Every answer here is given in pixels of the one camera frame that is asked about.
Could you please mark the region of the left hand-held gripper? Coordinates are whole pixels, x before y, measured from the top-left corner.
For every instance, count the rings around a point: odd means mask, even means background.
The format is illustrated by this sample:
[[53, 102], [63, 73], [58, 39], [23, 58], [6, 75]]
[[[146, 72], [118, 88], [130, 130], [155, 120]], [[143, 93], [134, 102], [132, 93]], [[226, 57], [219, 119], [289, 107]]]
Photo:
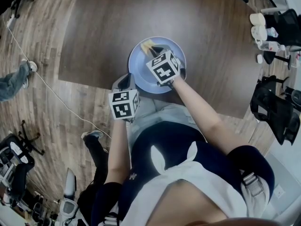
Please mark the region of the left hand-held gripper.
[[114, 120], [133, 122], [139, 107], [139, 93], [136, 90], [135, 77], [127, 73], [118, 78], [111, 90], [119, 91], [110, 93], [109, 104]]

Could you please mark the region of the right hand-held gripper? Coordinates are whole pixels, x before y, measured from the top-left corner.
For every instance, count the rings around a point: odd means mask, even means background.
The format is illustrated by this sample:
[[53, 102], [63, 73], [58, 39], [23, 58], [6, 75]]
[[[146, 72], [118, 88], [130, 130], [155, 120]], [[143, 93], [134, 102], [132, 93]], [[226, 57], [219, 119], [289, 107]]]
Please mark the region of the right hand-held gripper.
[[171, 84], [175, 77], [186, 79], [186, 62], [176, 57], [165, 44], [156, 44], [150, 49], [154, 59], [146, 63], [147, 68], [157, 79], [159, 86]]

